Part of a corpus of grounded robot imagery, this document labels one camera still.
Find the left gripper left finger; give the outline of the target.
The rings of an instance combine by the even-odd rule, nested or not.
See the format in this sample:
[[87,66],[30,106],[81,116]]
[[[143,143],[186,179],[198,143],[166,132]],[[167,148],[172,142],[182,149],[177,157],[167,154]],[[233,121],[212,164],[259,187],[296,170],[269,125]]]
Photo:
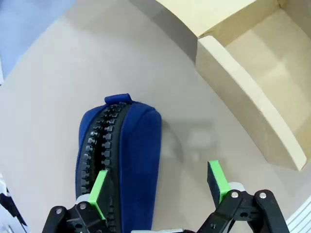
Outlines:
[[51,208],[44,233],[113,233],[114,187],[109,170],[101,170],[89,194],[81,195],[74,206]]

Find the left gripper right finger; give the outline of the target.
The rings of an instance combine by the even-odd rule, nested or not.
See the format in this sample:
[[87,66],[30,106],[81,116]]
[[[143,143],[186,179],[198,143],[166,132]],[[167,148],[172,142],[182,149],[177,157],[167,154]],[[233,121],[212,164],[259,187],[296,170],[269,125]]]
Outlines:
[[288,233],[274,194],[267,189],[250,195],[231,188],[218,161],[207,162],[207,183],[215,204],[199,233],[228,233],[237,221],[247,222],[254,233]]

